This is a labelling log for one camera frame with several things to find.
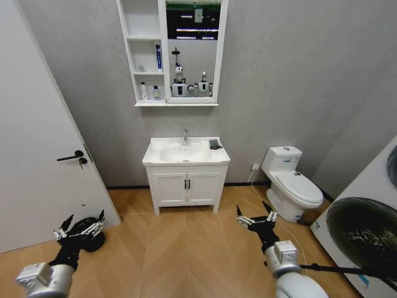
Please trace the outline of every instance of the power outlet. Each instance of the power outlet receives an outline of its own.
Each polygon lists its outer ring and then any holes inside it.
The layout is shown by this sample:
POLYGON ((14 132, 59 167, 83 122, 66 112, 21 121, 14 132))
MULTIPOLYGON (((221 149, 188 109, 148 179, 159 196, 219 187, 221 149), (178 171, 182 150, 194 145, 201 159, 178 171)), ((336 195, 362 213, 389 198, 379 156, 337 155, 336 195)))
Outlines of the power outlet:
POLYGON ((252 164, 251 171, 257 171, 257 170, 259 170, 259 164, 257 163, 252 164))

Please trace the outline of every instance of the door lock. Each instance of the door lock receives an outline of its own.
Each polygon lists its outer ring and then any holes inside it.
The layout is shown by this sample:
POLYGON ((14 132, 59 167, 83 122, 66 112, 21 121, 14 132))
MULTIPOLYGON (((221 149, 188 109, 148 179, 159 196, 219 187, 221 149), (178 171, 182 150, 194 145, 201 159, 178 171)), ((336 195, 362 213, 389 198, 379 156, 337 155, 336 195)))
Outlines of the door lock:
POLYGON ((62 158, 57 159, 56 161, 73 160, 73 159, 75 159, 75 158, 79 158, 79 157, 83 157, 83 156, 84 156, 83 151, 81 151, 81 150, 76 150, 76 151, 74 152, 74 155, 73 155, 73 156, 62 157, 62 158))
POLYGON ((86 165, 87 163, 88 163, 88 161, 86 158, 84 158, 84 157, 79 158, 79 165, 80 165, 81 169, 83 169, 83 165, 86 165))

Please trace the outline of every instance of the bathroom sink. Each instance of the bathroom sink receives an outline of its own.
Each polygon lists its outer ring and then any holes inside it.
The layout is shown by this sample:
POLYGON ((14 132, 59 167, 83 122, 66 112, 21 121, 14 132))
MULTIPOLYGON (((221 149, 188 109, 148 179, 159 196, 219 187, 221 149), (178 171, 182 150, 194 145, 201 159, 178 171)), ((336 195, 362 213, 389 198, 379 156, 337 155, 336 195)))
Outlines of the bathroom sink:
POLYGON ((224 148, 210 149, 208 141, 214 139, 220 143, 218 137, 191 137, 185 146, 183 138, 151 138, 143 165, 228 165, 230 159, 224 148))

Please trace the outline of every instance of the black pole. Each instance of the black pole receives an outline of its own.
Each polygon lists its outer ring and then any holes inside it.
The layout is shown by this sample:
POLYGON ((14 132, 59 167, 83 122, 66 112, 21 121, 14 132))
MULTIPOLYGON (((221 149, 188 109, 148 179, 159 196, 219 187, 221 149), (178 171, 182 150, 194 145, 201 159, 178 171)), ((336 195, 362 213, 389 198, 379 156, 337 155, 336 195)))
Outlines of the black pole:
POLYGON ((347 274, 356 274, 356 275, 366 275, 371 276, 373 278, 378 278, 391 287, 393 290, 397 292, 397 286, 395 283, 388 279, 388 276, 385 273, 381 273, 378 271, 374 271, 366 268, 347 268, 347 267, 332 267, 332 266, 320 266, 317 263, 313 263, 311 265, 299 265, 302 269, 309 269, 315 271, 327 271, 327 272, 336 272, 336 273, 347 273, 347 274))

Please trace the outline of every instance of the faucet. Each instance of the faucet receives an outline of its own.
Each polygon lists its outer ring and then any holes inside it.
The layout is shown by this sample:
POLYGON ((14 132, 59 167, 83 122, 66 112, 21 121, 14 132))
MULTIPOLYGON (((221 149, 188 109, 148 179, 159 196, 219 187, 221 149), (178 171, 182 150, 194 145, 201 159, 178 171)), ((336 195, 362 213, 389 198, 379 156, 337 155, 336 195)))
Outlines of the faucet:
POLYGON ((187 146, 187 129, 184 129, 184 146, 187 146))

